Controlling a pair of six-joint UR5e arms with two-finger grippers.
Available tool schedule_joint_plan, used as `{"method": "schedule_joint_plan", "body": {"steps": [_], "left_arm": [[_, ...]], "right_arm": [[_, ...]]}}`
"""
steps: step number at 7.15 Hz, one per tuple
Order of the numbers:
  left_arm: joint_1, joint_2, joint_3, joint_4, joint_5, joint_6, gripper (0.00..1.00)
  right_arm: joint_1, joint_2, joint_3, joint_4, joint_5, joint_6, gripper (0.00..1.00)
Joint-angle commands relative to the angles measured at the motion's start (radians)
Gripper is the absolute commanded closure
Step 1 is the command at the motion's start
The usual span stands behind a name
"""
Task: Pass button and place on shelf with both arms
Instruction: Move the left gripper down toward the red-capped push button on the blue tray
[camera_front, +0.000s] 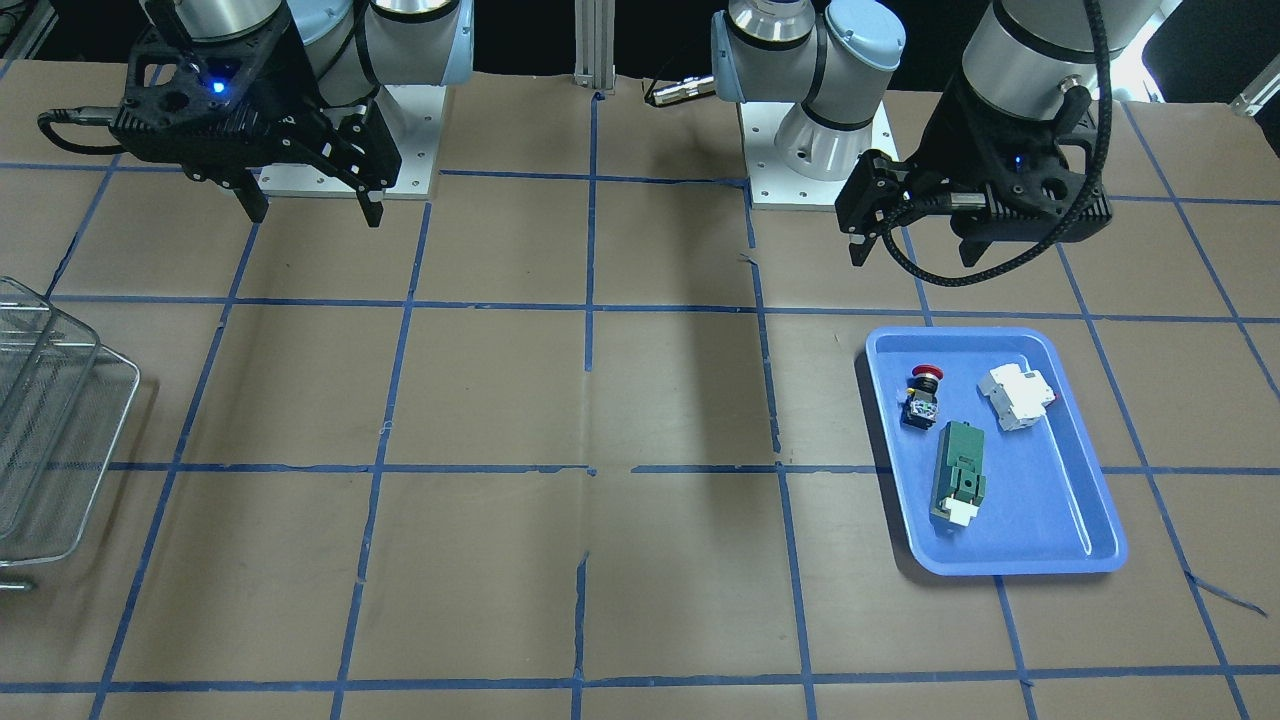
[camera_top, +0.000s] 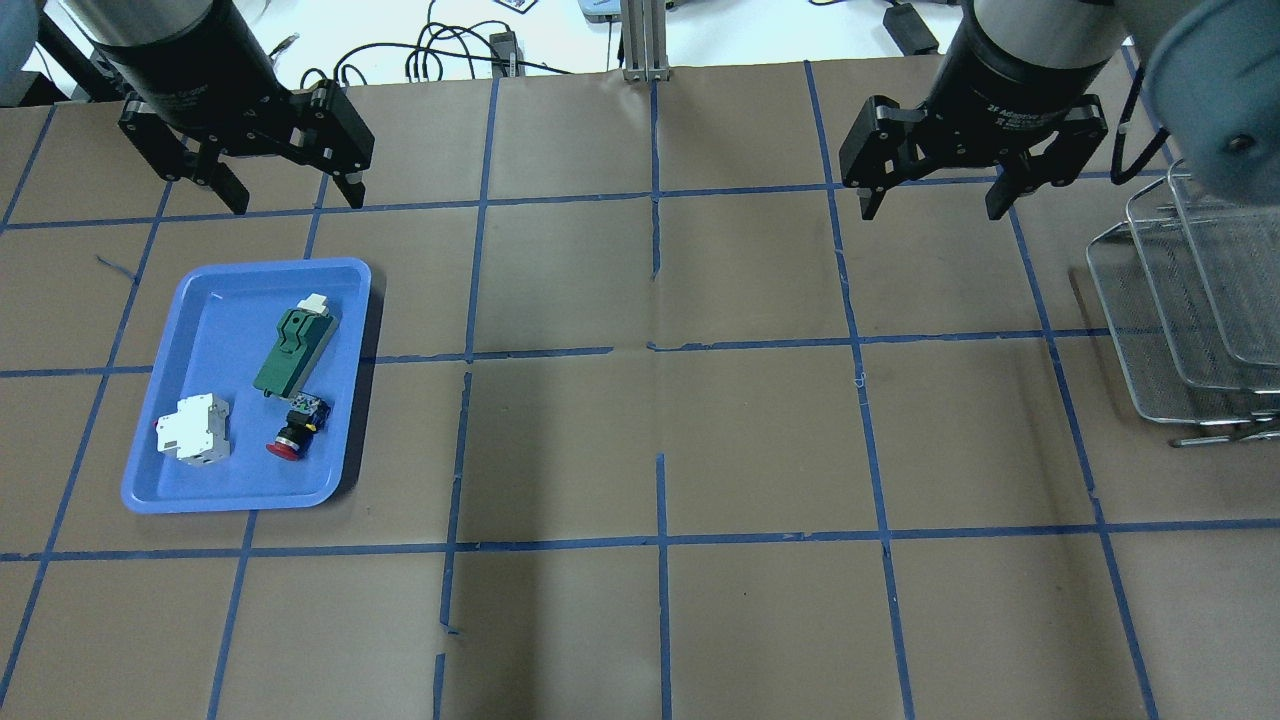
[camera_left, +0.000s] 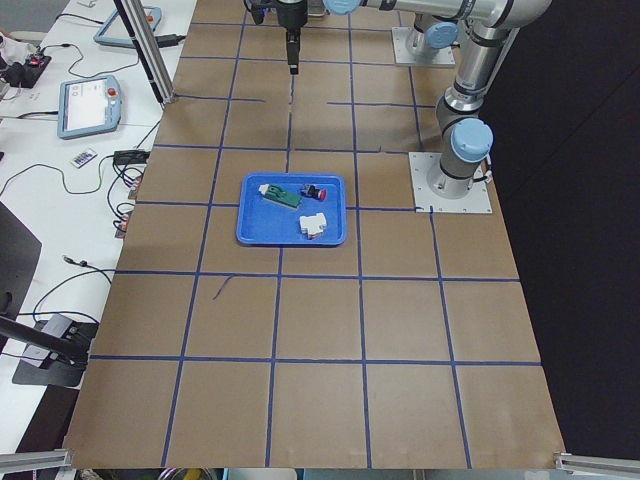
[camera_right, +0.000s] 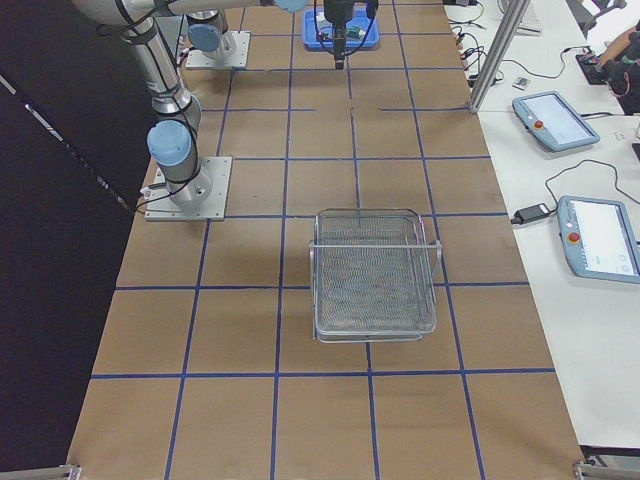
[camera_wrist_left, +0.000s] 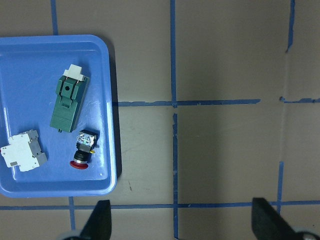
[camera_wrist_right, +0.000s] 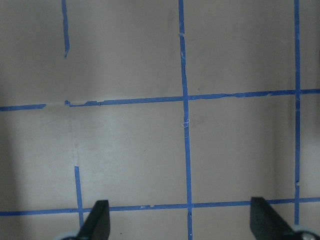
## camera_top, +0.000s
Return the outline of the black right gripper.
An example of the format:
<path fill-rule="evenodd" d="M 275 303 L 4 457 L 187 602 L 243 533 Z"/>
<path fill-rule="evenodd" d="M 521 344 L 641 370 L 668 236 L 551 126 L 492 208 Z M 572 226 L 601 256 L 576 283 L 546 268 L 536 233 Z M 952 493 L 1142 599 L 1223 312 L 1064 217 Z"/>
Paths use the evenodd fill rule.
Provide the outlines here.
<path fill-rule="evenodd" d="M 915 106 L 864 101 L 838 150 L 840 179 L 872 222 L 908 181 L 995 168 L 986 213 L 1001 220 L 1020 197 L 1085 169 L 1108 129 L 1091 92 L 1107 64 L 1107 20 L 961 20 Z"/>

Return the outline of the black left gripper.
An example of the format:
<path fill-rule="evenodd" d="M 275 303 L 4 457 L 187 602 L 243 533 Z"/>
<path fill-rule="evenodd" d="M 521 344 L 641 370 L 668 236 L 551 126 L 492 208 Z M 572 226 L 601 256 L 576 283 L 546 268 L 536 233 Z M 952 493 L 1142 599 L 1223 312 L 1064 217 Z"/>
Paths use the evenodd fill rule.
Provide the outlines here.
<path fill-rule="evenodd" d="M 224 163 L 223 149 L 278 154 L 335 172 L 348 206 L 365 208 L 364 170 L 371 165 L 374 137 L 333 82 L 289 91 L 251 37 L 172 37 L 97 49 L 172 128 L 196 140 L 216 138 L 183 151 L 183 177 L 233 214 L 248 211 L 250 192 Z"/>

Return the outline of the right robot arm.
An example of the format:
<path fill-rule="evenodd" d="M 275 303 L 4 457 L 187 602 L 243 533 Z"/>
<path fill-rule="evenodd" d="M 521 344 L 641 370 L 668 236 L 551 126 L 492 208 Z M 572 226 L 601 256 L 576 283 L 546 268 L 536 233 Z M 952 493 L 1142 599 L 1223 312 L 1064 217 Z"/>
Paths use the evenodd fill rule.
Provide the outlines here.
<path fill-rule="evenodd" d="M 1172 143 L 1215 196 L 1277 202 L 1275 1 L 963 1 L 928 95 L 870 96 L 838 151 L 860 214 L 942 169 L 993 169 L 986 211 L 1076 181 L 1107 136 L 1125 184 Z"/>

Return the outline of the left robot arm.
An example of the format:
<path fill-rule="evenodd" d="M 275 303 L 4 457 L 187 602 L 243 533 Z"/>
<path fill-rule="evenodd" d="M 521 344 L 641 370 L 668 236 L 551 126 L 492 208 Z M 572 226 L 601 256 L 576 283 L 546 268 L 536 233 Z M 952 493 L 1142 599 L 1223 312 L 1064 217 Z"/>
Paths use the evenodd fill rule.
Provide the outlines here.
<path fill-rule="evenodd" d="M 125 81 L 118 124 L 165 181 L 191 181 L 242 215 L 250 192 L 228 158 L 284 158 L 330 176 L 353 209 L 375 138 L 332 79 L 293 91 L 232 1 L 68 1 Z"/>

